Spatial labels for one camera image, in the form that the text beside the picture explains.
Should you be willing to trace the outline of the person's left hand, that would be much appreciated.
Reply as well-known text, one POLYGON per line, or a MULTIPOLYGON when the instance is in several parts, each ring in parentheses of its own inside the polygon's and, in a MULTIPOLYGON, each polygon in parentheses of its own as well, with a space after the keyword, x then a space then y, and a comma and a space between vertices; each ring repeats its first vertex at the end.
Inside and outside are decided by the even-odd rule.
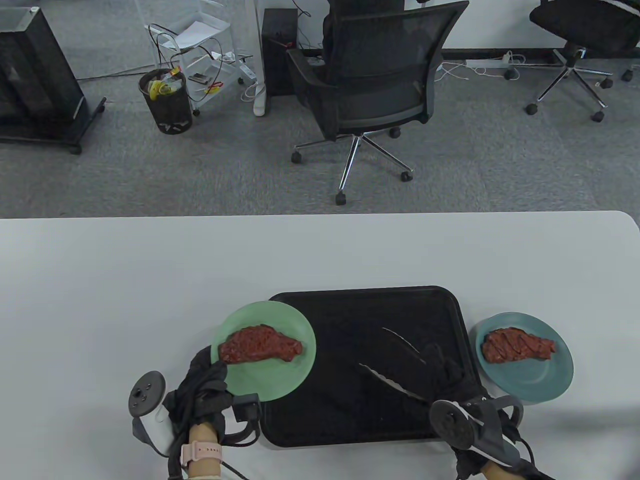
POLYGON ((226 438, 224 410, 233 404, 233 396, 227 390, 227 365, 212 361, 211 346, 197 352, 185 378, 176 390, 167 393, 163 405, 173 426, 173 450, 185 444, 192 427, 209 424, 218 441, 226 438))

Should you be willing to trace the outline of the person's right hand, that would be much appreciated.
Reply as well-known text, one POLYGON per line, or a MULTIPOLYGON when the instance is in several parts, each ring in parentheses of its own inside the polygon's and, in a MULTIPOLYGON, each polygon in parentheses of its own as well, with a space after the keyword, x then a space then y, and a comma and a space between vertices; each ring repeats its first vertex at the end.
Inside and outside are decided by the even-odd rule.
POLYGON ((482 474, 498 479, 505 473, 517 479, 546 478, 519 432, 524 417, 522 402, 511 395, 491 397, 436 345, 425 347, 422 354, 435 370, 429 398, 430 427, 454 453, 455 477, 468 480, 482 474))

